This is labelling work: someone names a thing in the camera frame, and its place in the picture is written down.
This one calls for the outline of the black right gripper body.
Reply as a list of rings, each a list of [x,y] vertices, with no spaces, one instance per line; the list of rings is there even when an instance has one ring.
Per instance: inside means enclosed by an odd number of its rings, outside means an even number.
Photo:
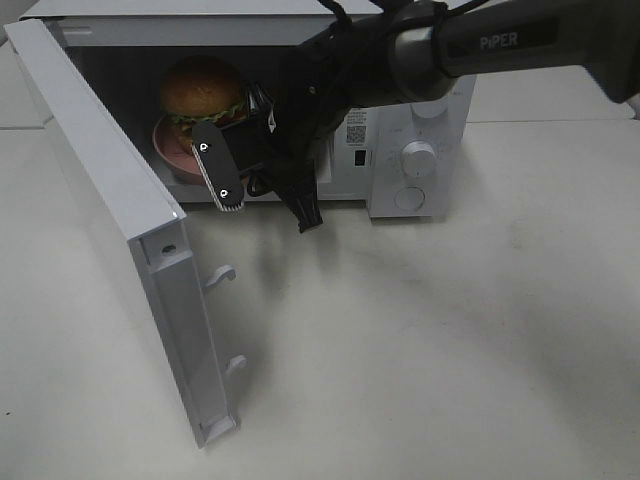
[[[248,86],[247,119],[223,130],[251,195],[309,188],[317,152],[353,108],[397,104],[388,19],[329,28],[277,64],[278,94]]]

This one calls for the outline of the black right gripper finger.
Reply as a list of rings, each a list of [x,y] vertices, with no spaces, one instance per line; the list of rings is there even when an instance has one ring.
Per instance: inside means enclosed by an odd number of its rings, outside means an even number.
[[[323,224],[315,170],[305,167],[285,175],[277,184],[277,195],[296,217],[300,233]]]

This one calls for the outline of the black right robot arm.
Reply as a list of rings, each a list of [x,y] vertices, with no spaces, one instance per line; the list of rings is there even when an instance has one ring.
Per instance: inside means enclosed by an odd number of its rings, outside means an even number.
[[[333,23],[280,60],[279,98],[248,88],[239,129],[255,147],[242,185],[276,194],[301,230],[322,221],[312,153],[353,108],[436,101],[466,75],[571,65],[613,102],[639,92],[635,1],[382,1],[357,21],[327,8]]]

